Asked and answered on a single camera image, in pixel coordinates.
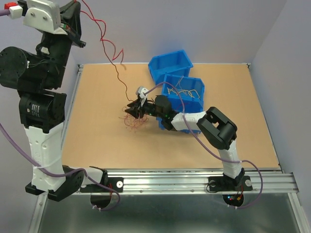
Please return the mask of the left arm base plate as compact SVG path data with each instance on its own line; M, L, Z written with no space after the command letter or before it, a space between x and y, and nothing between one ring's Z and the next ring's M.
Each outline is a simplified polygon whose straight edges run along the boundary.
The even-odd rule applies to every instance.
M89 184L81 187L79 192L82 194L90 194L90 204L92 208L103 212L112 210L119 205L123 187L123 177L108 177L105 182L105 187Z

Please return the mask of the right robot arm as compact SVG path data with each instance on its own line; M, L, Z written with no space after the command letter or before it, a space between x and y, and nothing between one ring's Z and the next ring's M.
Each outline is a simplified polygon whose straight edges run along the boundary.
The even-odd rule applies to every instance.
M223 164L223 176L213 179L211 188L216 185L222 190L237 190L245 171L238 157L236 147L237 126L216 107L198 113L182 113L174 110L169 99L158 95L155 101L138 97L127 105L125 112L136 119L145 115L158 117L168 131L201 131L207 141L218 150Z

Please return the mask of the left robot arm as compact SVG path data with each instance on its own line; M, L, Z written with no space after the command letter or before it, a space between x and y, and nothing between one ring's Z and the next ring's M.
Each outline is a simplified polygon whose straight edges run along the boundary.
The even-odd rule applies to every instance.
M61 135L65 121L66 94L58 93L72 46L81 40L81 5L72 0L64 6L50 0L19 0L5 5L12 19L42 33L35 53L9 46L0 53L0 84L18 92L19 116L29 140L33 177L26 185L29 194L48 194L61 201L92 185L97 191L108 187L104 169L71 168L62 163Z

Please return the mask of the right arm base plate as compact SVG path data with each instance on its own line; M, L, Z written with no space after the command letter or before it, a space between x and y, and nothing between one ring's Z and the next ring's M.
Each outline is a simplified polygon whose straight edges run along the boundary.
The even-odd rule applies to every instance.
M244 192L252 190L253 186L249 176L243 177L237 185L226 181L224 176L213 176L208 178L206 185L208 193L227 192L227 194L223 194L224 202L237 208L241 207L244 202Z

